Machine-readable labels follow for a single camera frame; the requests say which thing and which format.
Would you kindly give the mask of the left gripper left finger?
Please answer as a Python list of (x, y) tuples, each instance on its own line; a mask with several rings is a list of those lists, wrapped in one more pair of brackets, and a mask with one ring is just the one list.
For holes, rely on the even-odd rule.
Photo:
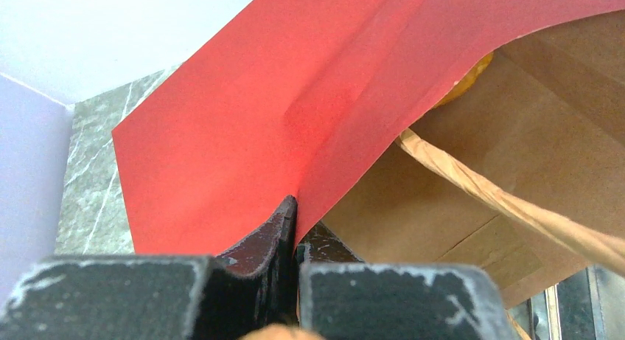
[(297, 203), (219, 255), (58, 255), (1, 309), (3, 339), (238, 339), (295, 314)]

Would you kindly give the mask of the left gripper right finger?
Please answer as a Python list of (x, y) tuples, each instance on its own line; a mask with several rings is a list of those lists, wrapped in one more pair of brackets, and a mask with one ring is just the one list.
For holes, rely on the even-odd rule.
[(325, 339), (516, 339), (482, 269), (367, 263), (322, 223), (298, 244), (299, 321)]

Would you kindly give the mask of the red paper bag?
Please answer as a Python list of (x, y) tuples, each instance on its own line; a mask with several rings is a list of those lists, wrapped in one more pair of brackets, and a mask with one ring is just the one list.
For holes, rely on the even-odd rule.
[(510, 196), (409, 130), (485, 54), (624, 0), (253, 0), (112, 132), (138, 254), (216, 254), (286, 196), (296, 238), (393, 140), (529, 229), (624, 270), (624, 242)]

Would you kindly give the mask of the silver metal tray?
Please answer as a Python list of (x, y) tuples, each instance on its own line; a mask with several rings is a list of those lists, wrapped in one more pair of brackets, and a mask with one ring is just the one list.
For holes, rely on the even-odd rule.
[(624, 278), (589, 266), (509, 313), (530, 339), (623, 339)]

